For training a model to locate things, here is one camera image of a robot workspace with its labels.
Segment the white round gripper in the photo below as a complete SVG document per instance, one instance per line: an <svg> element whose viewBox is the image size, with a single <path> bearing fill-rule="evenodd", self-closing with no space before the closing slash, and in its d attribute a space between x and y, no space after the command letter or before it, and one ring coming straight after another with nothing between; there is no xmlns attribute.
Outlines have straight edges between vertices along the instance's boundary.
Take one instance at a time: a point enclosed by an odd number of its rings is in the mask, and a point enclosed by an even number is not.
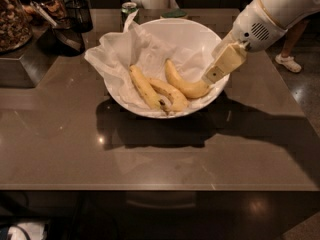
<svg viewBox="0 0 320 240"><path fill-rule="evenodd" d="M209 85L217 83L246 61L247 52L266 50L286 32L273 21L261 0L253 0L238 15L231 32L212 51L214 61L202 80Z"/></svg>

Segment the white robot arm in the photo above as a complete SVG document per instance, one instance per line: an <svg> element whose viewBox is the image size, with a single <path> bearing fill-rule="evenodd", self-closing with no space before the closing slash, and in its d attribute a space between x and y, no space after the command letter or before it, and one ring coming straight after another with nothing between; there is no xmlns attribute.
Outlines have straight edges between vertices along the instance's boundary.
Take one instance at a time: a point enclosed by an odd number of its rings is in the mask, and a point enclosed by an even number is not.
<svg viewBox="0 0 320 240"><path fill-rule="evenodd" d="M214 48L202 79L213 84L239 68L247 53L266 50L297 22L320 11L319 0L253 0Z"/></svg>

